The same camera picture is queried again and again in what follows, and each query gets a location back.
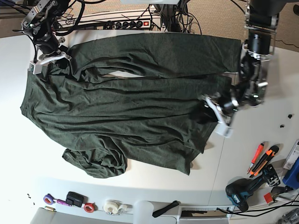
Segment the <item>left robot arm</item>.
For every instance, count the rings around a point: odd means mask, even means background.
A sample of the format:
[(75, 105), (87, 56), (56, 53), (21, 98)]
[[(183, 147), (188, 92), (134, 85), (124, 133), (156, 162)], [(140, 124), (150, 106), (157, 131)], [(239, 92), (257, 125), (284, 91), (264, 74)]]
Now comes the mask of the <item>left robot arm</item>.
[(238, 82), (229, 91), (203, 96), (200, 124), (217, 122), (216, 132), (226, 138), (232, 133), (235, 114), (264, 102), (270, 60), (274, 56), (279, 14), (285, 0), (249, 0), (245, 12), (248, 38), (240, 49)]

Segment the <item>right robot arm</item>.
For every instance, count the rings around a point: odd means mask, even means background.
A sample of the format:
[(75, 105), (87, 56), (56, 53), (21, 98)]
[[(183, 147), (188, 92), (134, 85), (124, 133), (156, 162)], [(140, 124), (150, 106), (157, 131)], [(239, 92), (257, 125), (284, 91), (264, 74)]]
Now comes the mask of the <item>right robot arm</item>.
[(83, 9), (73, 25), (67, 31), (61, 31), (59, 19), (69, 9), (68, 0), (41, 0), (33, 6), (21, 23), (19, 32), (27, 35), (33, 43), (35, 55), (30, 61), (29, 71), (34, 75), (42, 72), (43, 66), (58, 63), (67, 66), (72, 57), (63, 45), (65, 36), (69, 35), (79, 24)]

